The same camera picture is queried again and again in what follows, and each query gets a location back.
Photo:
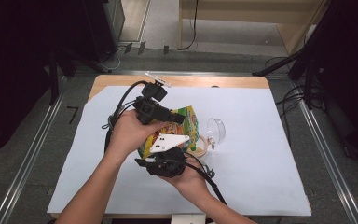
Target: black equipment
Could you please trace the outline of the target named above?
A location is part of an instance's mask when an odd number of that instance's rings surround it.
[[[185,155],[181,148],[174,147],[165,152],[159,152],[154,155],[154,161],[135,159],[139,166],[146,167],[151,175],[165,176],[172,178],[181,175],[185,170],[185,165],[177,161],[186,162]]]

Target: white table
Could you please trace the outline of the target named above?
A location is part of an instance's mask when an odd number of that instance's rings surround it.
[[[74,143],[48,207],[57,217],[86,182],[103,156],[106,130],[101,129],[117,106],[126,86],[148,77],[101,76],[91,92]],[[192,105],[206,133],[209,118],[226,126],[225,142],[205,157],[227,204],[246,216],[311,215],[310,205],[287,143],[269,85],[262,77],[163,77],[172,83],[160,102],[170,109]],[[184,85],[198,87],[178,87]],[[209,88],[212,85],[221,88]],[[141,95],[134,89],[127,101]],[[134,161],[124,162],[107,205],[106,217],[170,217],[200,210],[183,199],[168,183],[148,174]]]

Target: green snack bag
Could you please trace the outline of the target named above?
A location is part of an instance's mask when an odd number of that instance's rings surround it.
[[[146,159],[151,155],[150,148],[158,138],[160,133],[166,134],[180,134],[188,135],[190,140],[181,144],[179,147],[185,151],[195,151],[197,149],[196,143],[199,140],[199,123],[197,121],[196,113],[191,105],[173,110],[173,113],[184,115],[186,118],[182,124],[175,122],[167,122],[167,124],[159,131],[150,135],[145,143],[138,148],[138,153],[142,159]]]

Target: metal frame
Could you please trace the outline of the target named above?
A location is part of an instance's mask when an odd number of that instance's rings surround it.
[[[300,102],[300,108],[303,112],[304,118],[310,126],[310,131],[313,135],[313,138],[316,142],[316,145],[321,153],[322,159],[324,160],[324,165],[326,166],[327,172],[330,175],[333,184],[336,188],[339,199],[342,202],[342,205],[347,213],[348,219],[351,223],[358,223],[358,205],[351,193],[350,187],[347,184],[347,181],[344,178],[344,175],[338,168],[336,160],[330,150],[330,147],[327,144],[327,141],[324,138],[321,128],[313,114],[313,111],[308,110],[304,101]]]
[[[21,192],[25,186],[29,174],[32,171],[37,156],[39,155],[40,148],[43,146],[48,130],[51,127],[53,120],[55,119],[57,112],[60,108],[62,98],[65,94],[66,87],[68,86],[68,79],[62,77],[61,79],[61,93],[54,105],[48,108],[46,116],[43,118],[42,124],[40,125],[24,160],[22,161],[21,167],[17,172],[14,180],[11,182],[10,187],[7,189],[4,200],[0,206],[0,223],[7,223],[10,215],[20,198]]]

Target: finger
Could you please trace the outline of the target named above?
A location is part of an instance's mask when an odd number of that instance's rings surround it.
[[[154,122],[151,122],[150,124],[147,124],[145,127],[150,133],[154,133],[154,132],[160,130],[161,128],[163,128],[165,126],[165,124],[166,124],[166,122],[154,121]]]

